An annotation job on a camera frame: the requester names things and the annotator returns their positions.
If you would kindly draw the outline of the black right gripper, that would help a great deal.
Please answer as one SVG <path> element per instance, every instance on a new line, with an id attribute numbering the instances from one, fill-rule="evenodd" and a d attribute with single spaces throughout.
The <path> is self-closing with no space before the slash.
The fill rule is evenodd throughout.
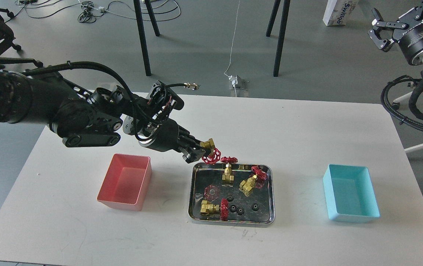
<path id="1" fill-rule="evenodd" d="M 371 10 L 374 20 L 368 35 L 379 50 L 388 52 L 394 43 L 409 65 L 423 65 L 423 0 L 396 22 L 384 21 L 379 10 Z"/>

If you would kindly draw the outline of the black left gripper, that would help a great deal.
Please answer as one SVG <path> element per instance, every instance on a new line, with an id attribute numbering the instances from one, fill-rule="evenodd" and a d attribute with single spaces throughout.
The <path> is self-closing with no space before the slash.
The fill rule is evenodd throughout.
<path id="1" fill-rule="evenodd" d="M 159 152 L 174 150 L 180 152 L 182 148 L 183 160 L 192 163 L 200 160 L 203 156 L 208 156 L 212 145 L 209 141 L 203 142 L 196 139 L 190 132 L 176 123 L 175 120 L 167 120 L 158 130 L 155 136 L 149 141 L 139 141 L 140 146 L 153 149 Z"/>

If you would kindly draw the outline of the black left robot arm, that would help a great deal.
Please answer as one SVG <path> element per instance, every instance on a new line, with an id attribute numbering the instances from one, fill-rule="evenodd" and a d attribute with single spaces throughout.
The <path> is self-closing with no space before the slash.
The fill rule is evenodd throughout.
<path id="1" fill-rule="evenodd" d="M 113 91 L 88 91 L 61 76 L 60 71 L 91 69 L 115 78 Z M 200 141 L 169 116 L 183 108 L 175 86 L 198 89 L 195 83 L 156 81 L 146 98 L 131 92 L 109 67 L 95 62 L 5 71 L 0 65 L 0 123 L 37 123 L 62 138 L 66 147 L 109 147 L 120 141 L 119 129 L 134 136 L 142 147 L 183 154 L 187 163 L 203 159 L 213 164 L 220 152 L 212 139 Z"/>

